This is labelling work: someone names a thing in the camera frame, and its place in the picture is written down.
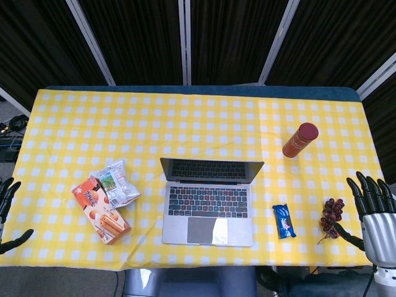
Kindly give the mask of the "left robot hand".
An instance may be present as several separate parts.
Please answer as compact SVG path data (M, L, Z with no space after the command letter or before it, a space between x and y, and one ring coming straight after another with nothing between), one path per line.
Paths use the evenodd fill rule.
M1 238L4 231L4 225L11 208L12 200L20 186L21 182L17 181L14 183L13 177L8 178L3 183L1 183ZM5 243L1 240L1 254L5 254L6 252L25 243L32 236L33 232L33 229L28 229L19 238Z

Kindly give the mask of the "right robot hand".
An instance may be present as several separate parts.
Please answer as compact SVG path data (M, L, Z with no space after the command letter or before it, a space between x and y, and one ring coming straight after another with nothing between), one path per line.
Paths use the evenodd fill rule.
M368 260L378 267L395 268L395 196L381 179L373 179L356 172L360 182L351 178L351 188L363 237L358 238L346 232L335 222L337 233L347 242L365 252Z

